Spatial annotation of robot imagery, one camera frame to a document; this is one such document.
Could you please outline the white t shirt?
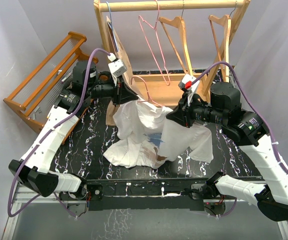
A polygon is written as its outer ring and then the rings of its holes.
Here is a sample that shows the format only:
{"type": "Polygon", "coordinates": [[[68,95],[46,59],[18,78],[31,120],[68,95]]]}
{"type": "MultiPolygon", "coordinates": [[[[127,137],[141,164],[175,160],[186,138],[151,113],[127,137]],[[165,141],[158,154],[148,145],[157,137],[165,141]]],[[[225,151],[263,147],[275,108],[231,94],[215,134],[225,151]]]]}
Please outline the white t shirt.
{"type": "Polygon", "coordinates": [[[190,149],[192,160],[210,163],[214,158],[211,131],[198,123],[190,128],[181,126],[166,118],[171,112],[169,107],[138,100],[120,105],[112,117],[119,141],[104,157],[114,166],[158,169],[190,149]]]}

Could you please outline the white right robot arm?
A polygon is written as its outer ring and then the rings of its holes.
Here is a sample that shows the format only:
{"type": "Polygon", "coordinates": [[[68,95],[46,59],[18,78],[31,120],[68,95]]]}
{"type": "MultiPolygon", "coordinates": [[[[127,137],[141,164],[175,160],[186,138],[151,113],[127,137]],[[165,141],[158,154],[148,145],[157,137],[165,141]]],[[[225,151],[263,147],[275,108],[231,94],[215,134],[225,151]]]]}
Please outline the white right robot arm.
{"type": "Polygon", "coordinates": [[[242,109],[241,92],[231,83],[213,84],[210,103],[193,92],[198,84],[179,83],[182,97],[166,118],[186,128],[197,121],[220,125],[222,132],[251,159],[265,183],[239,180],[218,171],[195,193],[214,199],[232,196],[257,206],[272,221],[288,221],[288,172],[273,149],[267,124],[258,114],[242,109]]]}

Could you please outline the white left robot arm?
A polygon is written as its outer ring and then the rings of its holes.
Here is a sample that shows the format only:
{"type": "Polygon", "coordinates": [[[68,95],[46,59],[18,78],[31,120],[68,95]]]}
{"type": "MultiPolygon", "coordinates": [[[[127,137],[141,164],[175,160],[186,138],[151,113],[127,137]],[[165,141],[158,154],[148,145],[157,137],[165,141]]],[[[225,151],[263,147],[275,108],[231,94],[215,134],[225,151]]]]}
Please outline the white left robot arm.
{"type": "Polygon", "coordinates": [[[138,99],[123,79],[127,67],[121,59],[109,63],[109,71],[102,72],[98,72],[92,63],[83,94],[87,64],[86,60],[77,62],[36,141],[20,160],[13,159],[8,165],[19,183],[43,197],[54,192],[70,192],[75,199],[81,200],[87,195],[88,188],[80,177],[53,172],[50,167],[55,153],[91,105],[91,100],[109,98],[114,105],[121,105],[138,99]]]}

